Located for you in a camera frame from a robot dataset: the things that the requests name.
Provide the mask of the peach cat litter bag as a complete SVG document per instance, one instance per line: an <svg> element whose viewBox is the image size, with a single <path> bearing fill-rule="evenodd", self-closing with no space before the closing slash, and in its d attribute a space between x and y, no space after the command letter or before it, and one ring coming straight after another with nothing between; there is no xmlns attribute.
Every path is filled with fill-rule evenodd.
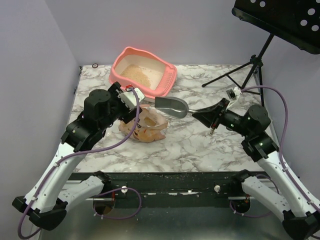
<svg viewBox="0 0 320 240"><path fill-rule="evenodd" d="M165 135L162 131L168 127L166 118L149 104L142 104L140 109L139 121L130 138L142 143L163 140Z"/></svg>

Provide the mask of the metal litter scoop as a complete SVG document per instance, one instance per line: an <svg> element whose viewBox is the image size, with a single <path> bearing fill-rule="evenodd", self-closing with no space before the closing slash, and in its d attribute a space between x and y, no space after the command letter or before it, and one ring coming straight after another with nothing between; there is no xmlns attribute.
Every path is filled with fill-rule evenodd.
<svg viewBox="0 0 320 240"><path fill-rule="evenodd" d="M196 111L189 108L186 101L174 96L155 97L154 107L172 117L183 119Z"/></svg>

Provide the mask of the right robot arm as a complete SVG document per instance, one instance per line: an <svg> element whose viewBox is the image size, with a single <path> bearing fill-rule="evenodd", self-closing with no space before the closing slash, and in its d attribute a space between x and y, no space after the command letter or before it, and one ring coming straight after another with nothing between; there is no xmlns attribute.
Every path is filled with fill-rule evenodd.
<svg viewBox="0 0 320 240"><path fill-rule="evenodd" d="M266 133L271 120L267 110L254 104L240 116L227 108L223 98L210 107L196 110L192 117L214 131L219 125L240 134L245 153L274 181L280 193L263 185L257 177L242 170L230 183L230 191L254 197L281 221L293 240L306 240L320 230L320 201L301 182L284 160L280 148Z"/></svg>

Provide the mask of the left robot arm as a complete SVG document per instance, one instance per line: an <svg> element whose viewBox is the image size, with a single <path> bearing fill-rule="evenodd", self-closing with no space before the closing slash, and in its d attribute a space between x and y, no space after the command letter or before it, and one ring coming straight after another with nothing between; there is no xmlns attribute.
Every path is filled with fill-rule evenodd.
<svg viewBox="0 0 320 240"><path fill-rule="evenodd" d="M144 98L139 88L122 88L118 82L107 90L92 90L84 100L82 112L67 125L56 154L39 181L25 196L17 196L12 206L37 227L51 231L68 211L87 198L107 197L111 181L100 171L69 190L63 190L63 186L87 154L95 152L93 147L115 121L129 123L137 119Z"/></svg>

